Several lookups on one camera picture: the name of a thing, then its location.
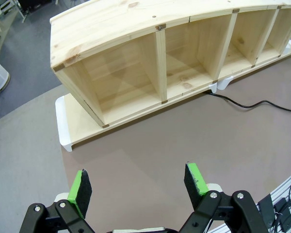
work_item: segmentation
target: wood knot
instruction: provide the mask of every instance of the wood knot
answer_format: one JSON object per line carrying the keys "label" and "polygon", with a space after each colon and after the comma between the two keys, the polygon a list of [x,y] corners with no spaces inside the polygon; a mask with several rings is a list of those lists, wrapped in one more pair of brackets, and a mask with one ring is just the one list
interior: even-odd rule
{"label": "wood knot", "polygon": [[238,38],[237,40],[240,44],[242,44],[242,45],[244,44],[244,40],[242,38]]}
{"label": "wood knot", "polygon": [[139,4],[139,2],[137,1],[137,2],[134,2],[134,3],[129,4],[128,7],[129,8],[132,8],[132,7],[137,6],[138,4]]}
{"label": "wood knot", "polygon": [[183,84],[183,87],[184,87],[185,89],[190,89],[190,88],[192,87],[192,85],[189,84],[189,83],[184,83],[184,84]]}
{"label": "wood knot", "polygon": [[76,46],[73,49],[71,49],[67,54],[67,58],[66,58],[65,63],[67,65],[70,65],[70,64],[77,62],[77,60],[79,58],[80,50],[81,50],[81,46]]}
{"label": "wood knot", "polygon": [[184,75],[180,75],[180,76],[179,76],[179,79],[180,79],[181,81],[183,81],[183,82],[185,82],[185,81],[188,81],[188,80],[189,80],[189,78],[188,78],[188,77],[186,77],[186,76],[184,76]]}

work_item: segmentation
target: black power cord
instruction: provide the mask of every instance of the black power cord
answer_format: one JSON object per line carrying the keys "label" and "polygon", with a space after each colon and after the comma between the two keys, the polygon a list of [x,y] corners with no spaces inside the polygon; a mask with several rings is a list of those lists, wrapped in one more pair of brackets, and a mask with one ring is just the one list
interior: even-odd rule
{"label": "black power cord", "polygon": [[226,96],[222,96],[222,95],[218,95],[218,94],[214,94],[214,93],[211,93],[211,92],[206,92],[208,95],[211,95],[211,96],[216,96],[216,97],[220,97],[220,98],[223,98],[225,100],[228,100],[230,102],[232,102],[233,104],[239,106],[239,107],[242,107],[242,108],[255,108],[257,107],[258,105],[262,104],[262,103],[269,103],[270,105],[276,107],[276,108],[279,108],[279,109],[282,109],[282,110],[285,110],[285,111],[288,111],[288,112],[291,112],[291,109],[288,109],[288,108],[284,108],[284,107],[281,107],[281,106],[278,106],[277,104],[274,104],[268,100],[262,100],[256,104],[253,104],[253,105],[250,105],[250,106],[246,106],[246,105],[242,105],[240,103],[237,103],[236,101],[230,99],[229,97],[226,97]]}

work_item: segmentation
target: gray carpet floor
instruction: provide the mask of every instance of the gray carpet floor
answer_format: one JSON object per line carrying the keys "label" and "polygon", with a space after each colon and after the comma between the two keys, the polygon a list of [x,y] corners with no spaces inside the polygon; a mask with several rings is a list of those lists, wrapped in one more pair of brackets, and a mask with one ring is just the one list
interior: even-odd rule
{"label": "gray carpet floor", "polygon": [[0,233],[17,233],[32,203],[69,192],[57,132],[58,86],[0,119]]}
{"label": "gray carpet floor", "polygon": [[11,80],[0,93],[0,118],[61,83],[49,65],[49,19],[70,6],[59,0],[29,14],[24,23],[17,14],[0,52],[0,64]]}

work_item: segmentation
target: screw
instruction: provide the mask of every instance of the screw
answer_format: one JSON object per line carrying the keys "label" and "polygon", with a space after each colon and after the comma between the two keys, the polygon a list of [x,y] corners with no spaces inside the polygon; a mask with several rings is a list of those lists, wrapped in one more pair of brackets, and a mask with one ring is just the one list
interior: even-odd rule
{"label": "screw", "polygon": [[210,197],[211,197],[211,198],[216,198],[217,196],[218,196],[218,195],[217,195],[216,193],[214,193],[214,192],[213,192],[213,193],[210,193]]}
{"label": "screw", "polygon": [[238,197],[239,199],[243,199],[243,194],[242,194],[242,193],[239,193],[239,194],[237,194],[237,197]]}

